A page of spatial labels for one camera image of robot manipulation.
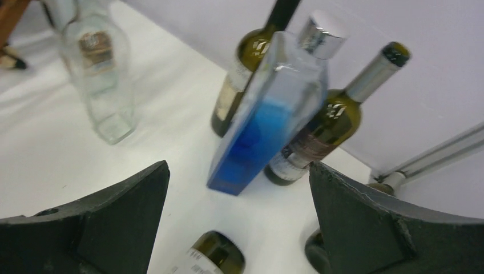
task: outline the screw hole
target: screw hole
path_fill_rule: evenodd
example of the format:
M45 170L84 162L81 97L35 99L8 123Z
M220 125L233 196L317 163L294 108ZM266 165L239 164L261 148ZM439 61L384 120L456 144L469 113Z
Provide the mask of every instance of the screw hole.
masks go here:
M59 208L50 208L50 209L46 209L44 211L37 213L36 216L46 216L46 215L51 215L51 214L54 214L54 213L57 213L57 212L59 212Z

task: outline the white wall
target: white wall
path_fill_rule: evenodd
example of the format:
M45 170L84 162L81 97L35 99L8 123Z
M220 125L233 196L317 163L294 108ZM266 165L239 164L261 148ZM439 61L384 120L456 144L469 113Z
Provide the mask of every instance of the white wall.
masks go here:
M484 219L484 151L404 184L397 196L437 211Z
M227 68L239 39L261 27L274 0L125 0ZM331 87L344 87L387 42L413 60L363 106L358 132L344 144L387 171L484 119L482 0L302 0L289 26L314 9L346 20L352 37L332 60Z

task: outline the bottle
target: bottle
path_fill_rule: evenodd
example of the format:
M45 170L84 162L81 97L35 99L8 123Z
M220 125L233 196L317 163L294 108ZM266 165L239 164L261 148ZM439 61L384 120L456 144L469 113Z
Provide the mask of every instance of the bottle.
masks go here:
M245 258L235 244L217 231L203 234L164 274L242 274Z
M209 188L238 195L321 108L327 59L346 37L344 24L322 11L310 16L299 36L274 33L212 161Z
M269 49L272 35L276 31L285 30L299 2L277 0L265 27L251 31L240 41L212 114L212 128L218 136L223 137L231 125L249 78Z
M328 99L311 121L271 159L264 173L274 184L288 186L358 129L361 103L410 59L407 48L397 42L380 53L343 90L328 91Z
M394 195L393 187L387 184L381 183L370 183L367 184L368 187L379 190L390 196ZM322 238L321 230L316 230L306 241L304 245L304 253L309 263L313 268L320 274L331 274L331 266L329 264L328 253L324 248L324 240Z
M129 41L97 0L75 4L75 19L62 31L68 68L94 131L115 144L135 129Z

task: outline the silver bottle cap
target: silver bottle cap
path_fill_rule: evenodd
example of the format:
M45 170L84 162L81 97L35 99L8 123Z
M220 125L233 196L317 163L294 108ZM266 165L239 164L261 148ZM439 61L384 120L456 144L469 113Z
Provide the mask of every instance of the silver bottle cap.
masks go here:
M330 59L349 36L345 23L329 13L315 10L299 34L299 45L318 59Z

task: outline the green glass bottle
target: green glass bottle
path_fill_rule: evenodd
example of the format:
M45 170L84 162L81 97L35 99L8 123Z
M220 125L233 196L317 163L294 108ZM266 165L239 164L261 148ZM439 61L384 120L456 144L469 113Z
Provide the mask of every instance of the green glass bottle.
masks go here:
M217 231L203 234L166 274L242 274L245 258L235 244Z
M325 158L360 126L360 105L410 59L397 42L386 45L343 90L329 90L321 110L264 169L274 184L288 186Z
M387 184L370 183L368 187L379 190L390 196L395 195L393 187ZM304 245L304 253L309 263L319 274L331 274L331 265L329 264L328 253L324 248L324 239L322 237L321 230L316 230L306 241Z
M269 49L272 35L276 31L285 30L299 2L277 0L265 27L251 31L240 41L212 114L212 128L218 136L222 137L227 132L252 73Z

